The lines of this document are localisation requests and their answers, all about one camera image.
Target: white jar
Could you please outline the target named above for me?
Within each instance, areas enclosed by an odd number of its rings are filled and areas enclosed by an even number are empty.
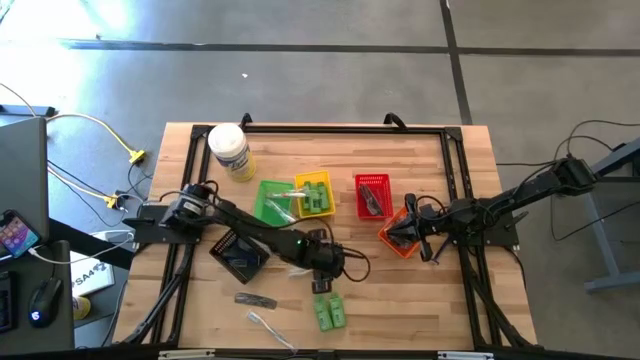
[[[236,124],[216,125],[208,138],[211,152],[227,174],[235,181],[247,181],[256,172],[256,163],[251,156],[247,138]]]

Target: wooden table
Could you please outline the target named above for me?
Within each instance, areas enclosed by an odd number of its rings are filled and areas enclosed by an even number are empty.
[[[150,199],[180,187],[192,125],[167,124]],[[463,126],[462,130],[474,195],[487,197],[501,192],[487,127]],[[437,136],[249,134],[247,137],[257,162],[256,174],[249,182],[233,182],[212,157],[209,178],[220,184],[220,195],[251,213],[261,180],[293,181],[296,173],[328,170],[337,206],[330,220],[336,241],[364,252],[371,259],[371,274],[362,283],[350,282],[344,276],[333,282],[334,290],[344,299],[347,327],[322,333],[312,307],[311,275],[288,278],[289,266],[272,257],[266,269],[249,284],[242,285],[209,255],[209,249],[227,230],[211,226],[196,249],[180,347],[283,348],[262,326],[246,318],[250,307],[234,303],[234,295],[239,291],[278,300],[276,310],[254,310],[298,348],[473,347],[457,251],[447,249],[440,265],[421,262],[417,252],[410,259],[402,259],[377,238],[383,222],[361,221],[356,216],[354,176],[362,173],[390,175],[394,211],[403,206],[407,192],[433,195],[447,204],[449,197]],[[430,238],[434,251],[443,240]],[[167,248],[151,245],[133,260],[114,339],[130,334],[155,302]],[[518,264],[501,248],[488,247],[486,257],[496,302],[521,334],[535,343]],[[347,269],[352,276],[360,277],[365,264],[350,259]],[[165,334],[173,316],[171,303],[168,309]],[[488,339],[484,307],[480,305],[478,311]]]

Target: concrete floor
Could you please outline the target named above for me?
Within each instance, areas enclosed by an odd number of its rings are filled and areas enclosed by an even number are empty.
[[[640,3],[633,0],[449,4],[459,46],[640,47]],[[443,29],[437,0],[22,0],[0,25],[0,79],[33,104],[108,121],[152,157],[168,121],[237,122],[244,112],[259,122],[378,123],[393,111],[407,123],[460,124],[448,55],[65,50],[47,41],[99,34],[157,42],[446,46]],[[461,64],[473,122],[489,126],[498,162],[548,160],[583,120],[638,121],[637,58],[461,56]],[[0,94],[0,102],[9,99]],[[640,135],[637,128],[597,125],[583,132],[612,146]],[[101,128],[65,119],[49,135],[52,160],[103,191],[128,188],[127,154]],[[574,146],[589,162],[606,154],[595,143]],[[153,160],[145,171],[153,171]],[[531,171],[500,168],[503,187]],[[585,221],[574,200],[556,202],[559,233]],[[71,226],[104,230],[54,180],[50,208]],[[521,258],[540,344],[640,357],[640,287],[587,295],[583,282],[606,272],[591,231],[554,243],[548,203],[527,210],[518,225]],[[102,339],[106,325],[87,326]],[[78,346],[95,344],[77,339]]]

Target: black metal frame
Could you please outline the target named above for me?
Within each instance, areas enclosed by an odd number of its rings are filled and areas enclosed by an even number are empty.
[[[462,130],[460,127],[408,127],[404,122],[395,114],[388,113],[383,121],[383,124],[395,126],[387,127],[367,127],[367,126],[304,126],[304,125],[257,125],[247,126],[248,123],[252,123],[253,120],[249,114],[245,114],[242,118],[240,126],[248,134],[263,134],[263,133],[311,133],[311,134],[398,134],[398,135],[436,135],[440,139],[442,156],[445,168],[445,181],[447,182],[447,188],[449,192],[450,201],[458,198],[456,188],[456,177],[453,170],[453,161],[451,157],[450,144],[455,145],[455,151],[458,161],[460,163],[460,175],[462,178],[462,184],[464,188],[464,195],[466,197],[473,197],[473,190],[471,185],[471,176],[469,174],[469,168],[466,159],[466,153],[464,150],[464,143],[462,138]],[[190,182],[192,177],[195,155],[198,146],[198,142],[203,139],[213,126],[209,125],[194,125],[191,130],[189,149],[187,152],[187,158],[185,162],[185,169],[182,176],[182,186]],[[198,176],[198,182],[204,182],[207,177],[208,164],[211,157],[211,151],[208,146],[204,146],[202,154],[202,163],[200,164],[200,173]],[[164,275],[162,278],[161,292],[167,286],[173,268],[175,266],[175,260],[179,245],[169,245],[169,251],[167,253],[167,259],[165,263]],[[484,246],[476,246],[477,261],[478,261],[478,274],[479,282],[484,290],[485,294],[490,299],[493,299],[491,292],[491,283],[489,281],[489,272],[484,254]],[[471,327],[471,336],[473,339],[474,347],[480,345],[486,345],[487,343],[482,338],[480,332],[480,319],[478,316],[478,309],[474,296],[474,286],[471,279],[472,268],[471,261],[469,259],[469,253],[466,247],[459,246],[458,253],[460,256],[460,262],[462,267],[463,285],[465,289],[465,297],[467,301],[467,310],[469,314],[469,323]],[[190,272],[190,266],[187,268],[187,275]],[[167,342],[177,345],[180,337],[180,328],[182,325],[182,318],[184,314],[184,307],[186,305],[186,291],[188,286],[188,276],[180,286],[178,293],[175,312],[173,316],[173,323],[171,327],[171,333]],[[497,319],[495,315],[489,311],[487,307],[487,316],[489,318],[489,328],[491,332],[491,343],[494,345],[500,345],[500,331],[497,326]],[[161,338],[161,329],[164,322],[164,310],[158,317],[156,324],[154,325],[151,343],[159,343]],[[271,350],[264,350],[262,353],[270,352]],[[400,355],[397,351],[392,351],[395,355]],[[402,352],[405,355],[413,354],[424,356],[424,352]]]

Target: smartphone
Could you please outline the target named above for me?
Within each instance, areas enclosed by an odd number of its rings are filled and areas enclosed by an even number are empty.
[[[40,241],[40,235],[14,210],[0,217],[0,243],[14,258],[20,257]]]

